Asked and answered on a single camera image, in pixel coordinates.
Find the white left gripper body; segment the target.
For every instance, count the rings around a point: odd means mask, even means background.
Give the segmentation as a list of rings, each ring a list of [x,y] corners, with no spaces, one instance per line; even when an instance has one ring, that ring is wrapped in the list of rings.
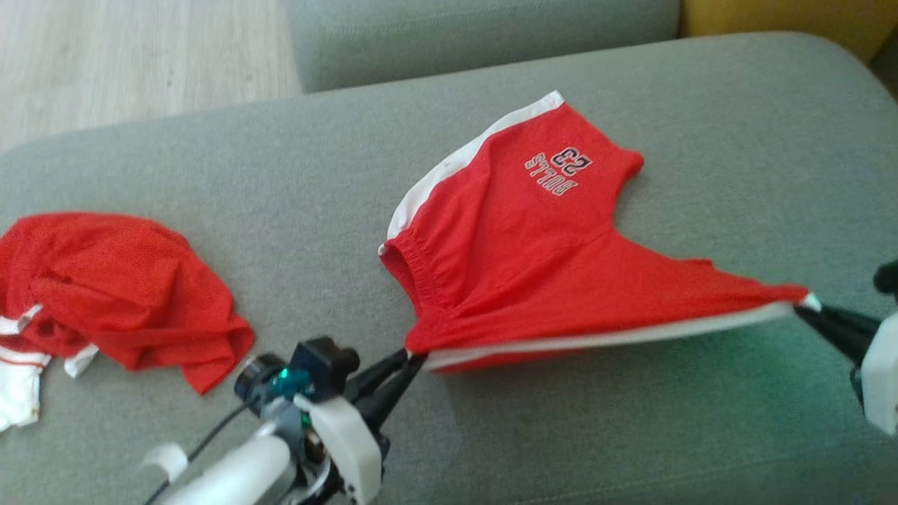
[[[295,442],[302,474],[296,504],[324,504],[343,494],[352,504],[372,504],[382,486],[382,451],[358,410],[342,397],[313,403],[295,397],[300,438]]]

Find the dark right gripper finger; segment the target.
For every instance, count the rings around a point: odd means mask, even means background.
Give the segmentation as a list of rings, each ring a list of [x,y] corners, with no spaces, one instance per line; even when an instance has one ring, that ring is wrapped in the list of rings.
[[[836,333],[836,335],[821,335],[818,333],[818,335],[833,345],[837,351],[841,352],[844,357],[850,359],[855,365],[862,364],[867,349],[869,349],[873,341],[873,336],[847,335],[847,333]]]
[[[855,310],[824,304],[820,308],[794,307],[796,315],[821,335],[874,336],[882,324],[881,318]]]

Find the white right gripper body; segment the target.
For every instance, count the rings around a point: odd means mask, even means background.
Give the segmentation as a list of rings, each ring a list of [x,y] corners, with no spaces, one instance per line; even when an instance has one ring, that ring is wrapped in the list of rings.
[[[897,316],[887,317],[862,361],[863,412],[886,435],[897,429]]]

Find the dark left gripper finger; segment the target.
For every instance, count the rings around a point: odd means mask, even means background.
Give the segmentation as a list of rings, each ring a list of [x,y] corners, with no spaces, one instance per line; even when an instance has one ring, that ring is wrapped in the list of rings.
[[[391,353],[365,370],[350,377],[345,386],[344,398],[349,402],[356,402],[362,398],[372,396],[382,384],[400,372],[407,363],[408,352],[406,349],[399,349]]]
[[[417,376],[423,365],[426,363],[429,355],[418,354],[394,354],[391,358],[382,359],[376,367],[382,363],[390,361],[390,373],[384,378],[377,377],[370,380],[370,392],[360,394],[360,415],[363,417],[366,425],[372,432],[380,432],[382,425],[392,414],[395,406],[398,405],[404,393]]]

